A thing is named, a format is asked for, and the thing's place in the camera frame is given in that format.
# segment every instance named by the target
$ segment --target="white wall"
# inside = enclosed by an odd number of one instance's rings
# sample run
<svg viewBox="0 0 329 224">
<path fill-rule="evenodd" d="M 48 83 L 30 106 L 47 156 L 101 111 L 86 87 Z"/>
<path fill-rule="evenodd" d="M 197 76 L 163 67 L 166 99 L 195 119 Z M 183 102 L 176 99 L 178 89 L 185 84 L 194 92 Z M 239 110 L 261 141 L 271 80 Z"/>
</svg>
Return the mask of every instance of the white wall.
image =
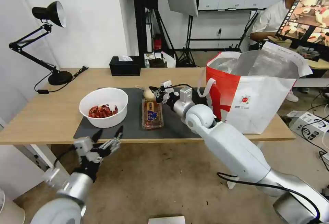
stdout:
<svg viewBox="0 0 329 224">
<path fill-rule="evenodd" d="M 38 28 L 25 0 L 0 0 L 0 9 L 0 117 L 9 123 L 35 95 L 34 85 L 49 71 L 9 49 L 10 42 Z M 56 64 L 43 39 L 25 50 L 37 58 Z"/>
<path fill-rule="evenodd" d="M 138 41 L 136 31 L 134 0 L 119 0 L 122 22 L 124 28 L 124 37 L 129 56 L 138 55 Z"/>
<path fill-rule="evenodd" d="M 29 7 L 46 7 L 56 0 L 27 0 Z M 59 0 L 67 27 L 53 27 L 47 36 L 62 68 L 82 65 L 107 68 L 112 56 L 127 54 L 119 0 Z"/>
</svg>

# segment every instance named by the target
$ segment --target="white robotic arm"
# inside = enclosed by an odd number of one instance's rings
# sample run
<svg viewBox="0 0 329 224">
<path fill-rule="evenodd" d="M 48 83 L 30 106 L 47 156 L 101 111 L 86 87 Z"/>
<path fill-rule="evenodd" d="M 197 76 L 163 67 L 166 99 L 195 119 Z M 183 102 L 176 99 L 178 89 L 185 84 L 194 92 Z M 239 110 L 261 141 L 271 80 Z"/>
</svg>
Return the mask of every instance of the white robotic arm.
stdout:
<svg viewBox="0 0 329 224">
<path fill-rule="evenodd" d="M 192 88 L 184 87 L 178 95 L 167 81 L 160 88 L 150 89 L 158 103 L 169 105 L 193 132 L 204 139 L 209 150 L 227 166 L 232 176 L 258 186 L 270 196 L 280 197 L 273 206 L 287 223 L 329 222 L 326 198 L 298 177 L 272 169 L 261 150 L 236 128 L 216 122 L 208 106 L 194 105 Z"/>
<path fill-rule="evenodd" d="M 273 170 L 261 150 L 230 124 L 217 122 L 212 110 L 192 101 L 192 88 L 174 91 L 170 81 L 160 88 L 150 87 L 158 103 L 169 105 L 182 121 L 205 141 L 241 183 L 256 185 L 259 190 L 279 199 L 274 209 L 289 224 L 329 222 L 329 202 L 315 189 L 296 176 Z M 96 146 L 97 139 L 81 138 L 74 142 L 81 167 L 69 178 L 60 176 L 58 168 L 46 172 L 47 182 L 59 188 L 58 198 L 44 205 L 34 216 L 32 224 L 78 224 L 86 206 L 89 188 L 96 180 L 96 173 L 103 157 L 118 149 L 119 139 Z"/>
</svg>

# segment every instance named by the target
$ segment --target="black tissue box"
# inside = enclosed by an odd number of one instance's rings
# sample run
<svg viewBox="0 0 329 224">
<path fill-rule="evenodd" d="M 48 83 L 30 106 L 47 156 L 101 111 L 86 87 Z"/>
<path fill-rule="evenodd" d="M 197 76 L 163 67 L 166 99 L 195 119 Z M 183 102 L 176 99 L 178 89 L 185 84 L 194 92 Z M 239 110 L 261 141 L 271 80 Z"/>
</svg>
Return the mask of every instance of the black tissue box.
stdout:
<svg viewBox="0 0 329 224">
<path fill-rule="evenodd" d="M 112 60 L 110 62 L 112 76 L 140 75 L 141 66 L 139 62 L 141 58 L 138 56 L 131 56 L 131 59 L 133 61 L 119 61 L 119 57 L 112 57 Z"/>
</svg>

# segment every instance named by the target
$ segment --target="tissue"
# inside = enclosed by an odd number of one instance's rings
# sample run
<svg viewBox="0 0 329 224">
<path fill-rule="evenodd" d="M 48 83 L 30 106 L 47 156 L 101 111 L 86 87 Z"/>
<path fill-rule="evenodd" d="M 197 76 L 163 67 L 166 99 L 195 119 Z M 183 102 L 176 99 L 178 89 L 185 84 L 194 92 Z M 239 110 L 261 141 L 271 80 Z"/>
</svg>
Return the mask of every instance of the tissue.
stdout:
<svg viewBox="0 0 329 224">
<path fill-rule="evenodd" d="M 119 56 L 119 61 L 127 62 L 127 61 L 133 61 L 133 60 L 129 56 L 122 55 L 122 56 Z"/>
</svg>

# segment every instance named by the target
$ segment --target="desk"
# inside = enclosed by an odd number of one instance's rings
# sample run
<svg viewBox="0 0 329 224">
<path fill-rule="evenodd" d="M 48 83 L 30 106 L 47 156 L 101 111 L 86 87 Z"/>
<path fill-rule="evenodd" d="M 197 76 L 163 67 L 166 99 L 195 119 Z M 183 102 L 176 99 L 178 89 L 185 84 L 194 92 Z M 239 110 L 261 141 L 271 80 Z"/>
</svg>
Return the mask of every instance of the desk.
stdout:
<svg viewBox="0 0 329 224">
<path fill-rule="evenodd" d="M 75 73 L 78 69 L 63 69 Z M 140 76 L 111 76 L 110 69 L 88 69 L 62 90 L 49 95 L 36 95 L 24 109 L 0 132 L 0 145 L 31 146 L 52 167 L 54 154 L 47 144 L 72 144 L 73 135 L 82 115 L 80 100 L 99 87 L 160 86 L 173 84 L 198 85 L 203 68 L 142 68 Z M 54 90 L 48 85 L 45 89 Z M 251 141 L 291 141 L 295 135 L 278 115 L 263 134 L 246 135 Z M 122 143 L 200 142 L 202 139 L 122 139 Z"/>
<path fill-rule="evenodd" d="M 284 42 L 278 42 L 279 39 L 274 38 L 272 36 L 267 37 L 270 41 L 276 43 L 279 46 L 284 48 L 289 48 L 290 44 L 292 43 L 291 40 L 285 40 Z M 329 70 L 329 62 L 324 61 L 323 59 L 319 59 L 318 62 L 308 60 L 308 65 L 311 69 L 314 70 Z M 295 83 L 294 87 L 327 87 L 329 85 L 328 78 L 300 78 Z"/>
</svg>

